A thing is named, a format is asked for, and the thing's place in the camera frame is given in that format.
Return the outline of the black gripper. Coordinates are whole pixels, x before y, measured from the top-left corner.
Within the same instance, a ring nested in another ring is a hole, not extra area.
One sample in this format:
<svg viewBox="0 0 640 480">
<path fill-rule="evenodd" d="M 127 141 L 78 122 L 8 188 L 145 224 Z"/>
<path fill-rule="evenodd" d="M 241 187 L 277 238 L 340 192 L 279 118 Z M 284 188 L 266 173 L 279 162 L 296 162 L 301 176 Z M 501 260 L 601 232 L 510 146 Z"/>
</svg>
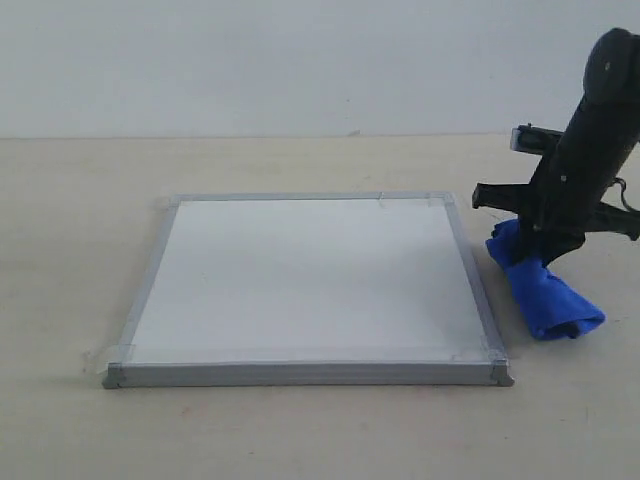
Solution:
<svg viewBox="0 0 640 480">
<path fill-rule="evenodd" d="M 635 147 L 635 104 L 583 98 L 563 132 L 529 184 L 477 183 L 472 193 L 474 209 L 520 210 L 514 262 L 537 255 L 548 265 L 586 233 L 640 235 L 638 210 L 602 202 Z"/>
</svg>

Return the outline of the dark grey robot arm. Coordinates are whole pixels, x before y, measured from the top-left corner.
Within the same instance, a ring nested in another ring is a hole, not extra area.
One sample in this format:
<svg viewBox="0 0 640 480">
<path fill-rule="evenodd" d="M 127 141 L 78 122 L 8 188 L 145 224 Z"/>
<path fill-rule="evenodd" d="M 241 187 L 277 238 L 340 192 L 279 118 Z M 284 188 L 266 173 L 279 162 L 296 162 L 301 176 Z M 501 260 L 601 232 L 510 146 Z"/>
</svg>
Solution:
<svg viewBox="0 0 640 480">
<path fill-rule="evenodd" d="M 611 232 L 637 240 L 639 212 L 603 202 L 639 142 L 639 37 L 613 28 L 592 48 L 583 95 L 563 131 L 531 124 L 512 131 L 511 148 L 540 161 L 525 184 L 476 185 L 473 208 L 518 217 L 508 262 L 532 256 L 548 265 L 580 248 L 588 233 Z"/>
</svg>

